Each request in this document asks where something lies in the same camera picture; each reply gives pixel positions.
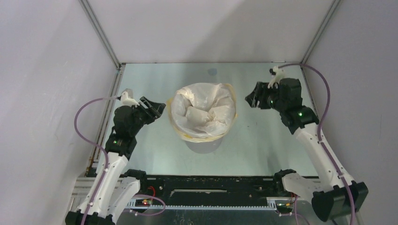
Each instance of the floor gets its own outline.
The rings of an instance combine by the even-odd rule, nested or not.
[[[229,83],[237,95],[235,124],[212,153],[198,154],[179,139],[167,111],[137,135],[137,146],[127,169],[147,174],[271,176],[281,169],[294,169],[303,176],[317,176],[303,146],[282,124],[274,110],[250,108],[245,96],[257,81],[268,82],[269,69],[282,63],[165,63],[127,64],[118,94],[125,88],[134,98],[147,97],[165,103],[175,92],[193,83]],[[303,104],[312,107],[301,69],[285,69],[287,77],[302,84]],[[113,122],[107,130],[107,136]]]

